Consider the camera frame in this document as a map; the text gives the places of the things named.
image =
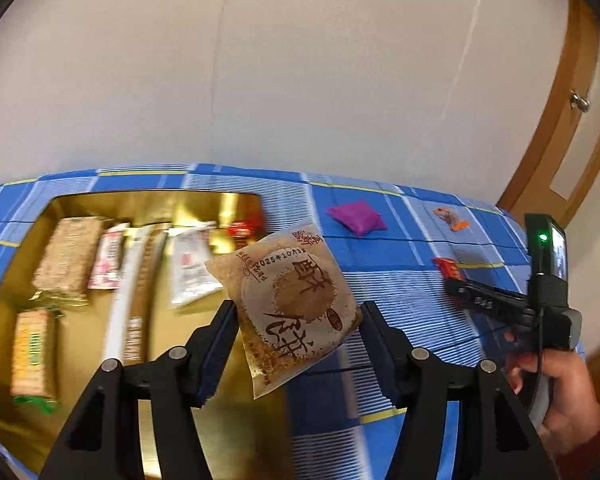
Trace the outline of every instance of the screw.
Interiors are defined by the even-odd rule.
[[[411,350],[411,356],[418,361],[426,361],[429,359],[429,350],[417,347]]]
[[[169,350],[169,357],[171,359],[182,359],[185,355],[187,355],[187,349],[184,346],[174,346]]]
[[[116,368],[118,368],[118,360],[117,359],[105,359],[100,365],[105,372],[112,372]]]
[[[489,361],[488,359],[480,361],[480,368],[482,368],[482,370],[487,372],[488,374],[493,374],[494,371],[498,369],[496,363],[494,363],[493,361]]]

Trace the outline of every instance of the cable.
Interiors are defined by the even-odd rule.
[[[542,376],[542,350],[544,346],[544,341],[542,340],[542,333],[544,332],[542,328],[542,320],[544,319],[544,306],[540,307],[538,311],[538,374],[536,376],[536,384],[534,384],[534,394],[531,396],[531,402],[527,407],[527,412],[530,413],[533,405],[536,403],[536,397],[538,396],[538,389],[540,386],[540,377]]]

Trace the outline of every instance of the hand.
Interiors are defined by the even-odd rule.
[[[520,392],[525,372],[538,371],[536,354],[520,354],[507,363],[509,384]],[[542,422],[540,438],[546,450],[567,454],[600,431],[600,404],[587,365],[576,352],[547,349],[542,373],[555,379],[554,397]]]

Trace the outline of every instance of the sleeve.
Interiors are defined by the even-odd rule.
[[[562,480],[600,480],[600,431],[567,455],[556,458]]]

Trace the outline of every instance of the wooden door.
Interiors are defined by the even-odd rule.
[[[570,0],[564,47],[544,113],[526,153],[498,206],[523,222],[525,212],[548,213],[565,227],[573,218],[600,170],[600,134],[577,184],[565,198],[551,189],[582,116],[571,106],[571,92],[589,94],[600,26],[583,0]]]

